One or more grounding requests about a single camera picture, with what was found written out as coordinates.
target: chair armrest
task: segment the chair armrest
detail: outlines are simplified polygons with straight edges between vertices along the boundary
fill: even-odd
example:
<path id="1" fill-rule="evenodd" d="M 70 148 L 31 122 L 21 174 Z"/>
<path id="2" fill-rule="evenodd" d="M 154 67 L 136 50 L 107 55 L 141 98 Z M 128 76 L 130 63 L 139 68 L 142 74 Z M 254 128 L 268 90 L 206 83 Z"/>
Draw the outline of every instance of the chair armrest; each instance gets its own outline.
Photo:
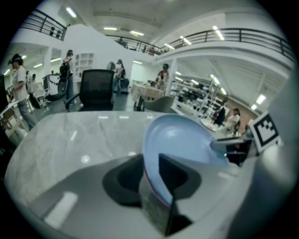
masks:
<path id="1" fill-rule="evenodd" d="M 68 99 L 67 101 L 65 101 L 65 108 L 66 108 L 67 112 L 69 112 L 70 102 L 73 101 L 78 96 L 79 96 L 79 93 L 74 95 L 72 98 Z"/>

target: gray chair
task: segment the gray chair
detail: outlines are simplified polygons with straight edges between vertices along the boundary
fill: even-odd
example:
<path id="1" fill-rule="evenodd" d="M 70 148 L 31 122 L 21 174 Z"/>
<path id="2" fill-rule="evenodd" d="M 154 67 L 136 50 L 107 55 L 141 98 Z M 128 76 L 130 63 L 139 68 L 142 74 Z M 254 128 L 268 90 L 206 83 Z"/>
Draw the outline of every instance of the gray chair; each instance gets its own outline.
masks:
<path id="1" fill-rule="evenodd" d="M 144 100 L 143 109 L 155 112 L 173 113 L 171 110 L 173 100 L 174 98 L 171 96 L 162 96 L 155 100 Z"/>

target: balcony railing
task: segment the balcony railing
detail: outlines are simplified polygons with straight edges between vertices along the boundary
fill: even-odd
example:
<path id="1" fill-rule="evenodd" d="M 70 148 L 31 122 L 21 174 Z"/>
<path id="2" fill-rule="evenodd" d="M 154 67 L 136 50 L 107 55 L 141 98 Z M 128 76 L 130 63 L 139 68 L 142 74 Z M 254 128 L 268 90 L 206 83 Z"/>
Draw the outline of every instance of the balcony railing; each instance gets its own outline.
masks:
<path id="1" fill-rule="evenodd" d="M 219 29 L 219 31 L 222 34 L 224 40 L 219 37 L 215 30 L 195 33 L 192 35 L 184 36 L 184 38 L 187 39 L 191 44 L 199 44 L 205 42 L 243 42 L 271 49 L 284 55 L 293 62 L 295 60 L 295 55 L 289 43 L 285 39 L 277 35 L 260 30 L 246 28 L 223 28 Z M 178 49 L 184 46 L 188 46 L 189 44 L 184 41 L 184 39 L 178 39 L 169 43 L 168 45 L 172 46 L 174 49 Z M 167 46 L 164 46 L 160 50 L 162 53 L 165 53 L 170 51 L 171 49 Z"/>
<path id="2" fill-rule="evenodd" d="M 20 26 L 34 30 L 37 32 L 45 33 L 49 36 L 55 37 L 61 41 L 64 40 L 66 27 L 43 13 L 40 10 L 35 9 Z"/>
<path id="3" fill-rule="evenodd" d="M 289 43 L 285 39 L 277 35 L 264 31 L 246 28 L 223 28 L 219 29 L 219 31 L 221 32 L 224 40 L 222 40 L 219 37 L 215 30 L 199 32 L 184 37 L 191 44 L 200 44 L 205 42 L 243 42 L 253 44 L 271 49 L 275 52 L 284 55 L 291 61 L 295 61 L 295 55 Z M 169 43 L 168 46 L 163 46 L 162 48 L 159 48 L 146 42 L 138 41 L 131 38 L 113 35 L 107 36 L 109 36 L 125 48 L 141 51 L 152 56 L 157 56 L 168 51 L 172 51 L 173 49 L 171 49 L 169 46 L 173 47 L 175 50 L 189 45 L 186 41 L 184 41 L 184 39 L 177 39 Z"/>
<path id="4" fill-rule="evenodd" d="M 122 36 L 106 36 L 110 37 L 112 40 L 116 41 L 118 44 L 122 45 L 124 48 L 129 50 L 140 51 L 143 53 L 147 53 L 151 56 L 157 56 L 161 54 L 161 50 L 159 47 L 156 47 L 143 41 Z"/>

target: white table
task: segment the white table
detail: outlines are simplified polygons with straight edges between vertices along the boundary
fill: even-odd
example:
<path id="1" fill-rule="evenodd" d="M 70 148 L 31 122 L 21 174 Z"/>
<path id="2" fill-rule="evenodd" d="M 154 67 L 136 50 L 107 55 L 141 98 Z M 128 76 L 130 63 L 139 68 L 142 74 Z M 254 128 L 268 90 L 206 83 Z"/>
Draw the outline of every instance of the white table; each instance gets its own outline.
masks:
<path id="1" fill-rule="evenodd" d="M 19 127 L 19 125 L 22 125 L 23 128 L 25 129 L 25 131 L 26 131 L 27 133 L 29 132 L 29 130 L 27 129 L 27 127 L 25 126 L 25 124 L 24 124 L 23 121 L 21 120 L 21 118 L 20 118 L 18 112 L 16 111 L 16 105 L 17 105 L 18 103 L 19 103 L 19 101 L 16 100 L 16 101 L 14 101 L 14 102 L 8 104 L 8 106 L 7 106 L 7 107 L 0 113 L 0 118 L 3 118 L 3 115 L 4 115 L 8 110 L 12 109 L 12 110 L 14 111 L 14 116 L 15 116 L 15 118 L 17 119 L 17 120 L 16 120 L 16 121 L 17 121 L 17 124 L 14 125 L 14 126 L 12 127 L 12 129 L 7 133 L 7 136 L 8 136 L 8 137 L 11 136 L 11 134 L 12 134 L 12 133 Z"/>

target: white bookshelf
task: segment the white bookshelf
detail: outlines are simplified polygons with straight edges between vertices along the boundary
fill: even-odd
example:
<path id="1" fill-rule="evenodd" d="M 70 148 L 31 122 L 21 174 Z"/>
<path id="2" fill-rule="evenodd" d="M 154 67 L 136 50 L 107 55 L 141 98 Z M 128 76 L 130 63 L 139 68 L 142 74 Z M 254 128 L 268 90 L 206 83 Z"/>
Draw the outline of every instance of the white bookshelf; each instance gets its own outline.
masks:
<path id="1" fill-rule="evenodd" d="M 80 73 L 85 70 L 91 70 L 93 68 L 94 54 L 93 53 L 81 53 L 76 55 L 75 61 L 75 76 L 79 77 Z"/>

